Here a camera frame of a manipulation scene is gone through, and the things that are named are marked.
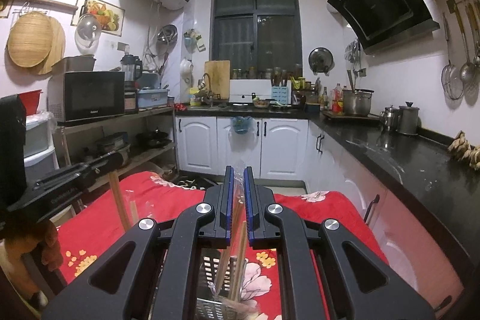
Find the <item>person's left hand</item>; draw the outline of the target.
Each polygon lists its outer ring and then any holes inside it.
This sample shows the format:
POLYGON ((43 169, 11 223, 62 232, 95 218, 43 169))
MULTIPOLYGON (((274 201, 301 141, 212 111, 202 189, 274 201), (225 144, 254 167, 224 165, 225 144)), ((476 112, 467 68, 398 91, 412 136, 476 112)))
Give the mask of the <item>person's left hand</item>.
POLYGON ((52 221, 37 224, 30 233, 6 238, 1 241, 1 269, 16 292, 24 301, 29 301, 40 288, 26 269, 22 256, 32 252, 40 243, 44 244, 41 263, 48 271, 62 266, 64 259, 58 241, 58 232, 52 221))

